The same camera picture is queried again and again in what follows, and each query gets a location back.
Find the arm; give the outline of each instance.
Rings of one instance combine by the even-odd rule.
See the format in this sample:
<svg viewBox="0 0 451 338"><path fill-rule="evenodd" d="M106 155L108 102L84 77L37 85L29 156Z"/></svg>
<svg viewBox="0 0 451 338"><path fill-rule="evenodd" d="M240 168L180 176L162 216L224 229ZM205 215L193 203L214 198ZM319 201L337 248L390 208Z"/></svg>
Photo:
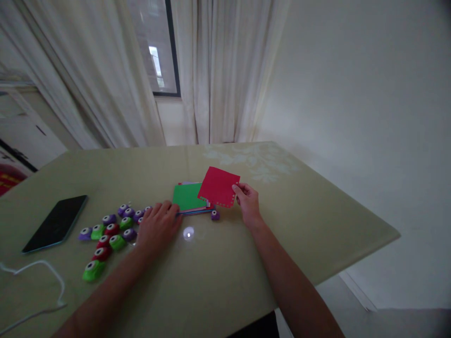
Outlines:
<svg viewBox="0 0 451 338"><path fill-rule="evenodd" d="M165 201L144 214L135 248L66 320L53 337L98 337L117 314L131 287L171 242L182 223L177 204Z"/></svg>
<svg viewBox="0 0 451 338"><path fill-rule="evenodd" d="M243 213L262 258L272 292L295 337L343 337L329 308L307 277L280 245L264 223L258 193L248 184L233 185Z"/></svg>

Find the window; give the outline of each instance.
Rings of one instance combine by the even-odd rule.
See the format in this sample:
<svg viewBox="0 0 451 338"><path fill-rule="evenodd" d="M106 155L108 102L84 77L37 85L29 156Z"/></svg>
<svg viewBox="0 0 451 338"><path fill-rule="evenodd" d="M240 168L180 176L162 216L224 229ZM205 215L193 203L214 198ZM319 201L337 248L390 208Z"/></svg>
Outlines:
<svg viewBox="0 0 451 338"><path fill-rule="evenodd" d="M171 0L127 0L155 96L180 97Z"/></svg>

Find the left hand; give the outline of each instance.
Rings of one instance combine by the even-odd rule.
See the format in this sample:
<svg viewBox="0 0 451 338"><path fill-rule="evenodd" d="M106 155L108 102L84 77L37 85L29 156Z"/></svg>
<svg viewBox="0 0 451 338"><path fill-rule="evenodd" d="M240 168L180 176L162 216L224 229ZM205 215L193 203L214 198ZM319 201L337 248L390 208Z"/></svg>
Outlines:
<svg viewBox="0 0 451 338"><path fill-rule="evenodd" d="M144 214L136 247L154 258L163 251L174 238L182 224L182 215L177 216L180 207L166 200L155 204Z"/></svg>

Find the window frame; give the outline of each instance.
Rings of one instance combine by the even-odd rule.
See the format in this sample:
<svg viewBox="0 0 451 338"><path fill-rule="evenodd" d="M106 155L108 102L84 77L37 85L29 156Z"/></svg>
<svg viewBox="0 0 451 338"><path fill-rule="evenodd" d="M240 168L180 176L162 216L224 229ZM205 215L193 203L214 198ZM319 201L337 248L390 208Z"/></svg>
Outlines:
<svg viewBox="0 0 451 338"><path fill-rule="evenodd" d="M157 97L181 97L180 94L180 79L179 79L179 65L177 63L177 51L175 47L175 34L174 34L174 22L172 20L172 7L171 0L165 0L166 4L166 16L168 19L168 28L169 28L169 40L171 42L171 53L172 53L172 64L174 66L174 76L175 76L175 86L177 89L176 93L170 92L154 92L154 96Z"/></svg>

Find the hand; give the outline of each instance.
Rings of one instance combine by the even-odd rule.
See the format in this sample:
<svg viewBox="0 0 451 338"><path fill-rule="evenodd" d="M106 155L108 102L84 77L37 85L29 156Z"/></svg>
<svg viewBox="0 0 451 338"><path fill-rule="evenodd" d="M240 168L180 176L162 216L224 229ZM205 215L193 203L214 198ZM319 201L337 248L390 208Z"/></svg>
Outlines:
<svg viewBox="0 0 451 338"><path fill-rule="evenodd" d="M152 258L158 256L172 241L182 224L182 215L176 216L179 211L180 207L168 200L147 210L140 224L136 247Z"/></svg>
<svg viewBox="0 0 451 338"><path fill-rule="evenodd" d="M247 227L255 225L262 221L260 215L260 206L258 204L258 192L247 183L238 183L232 185L232 189L236 194L236 200L243 212L243 221Z"/></svg>

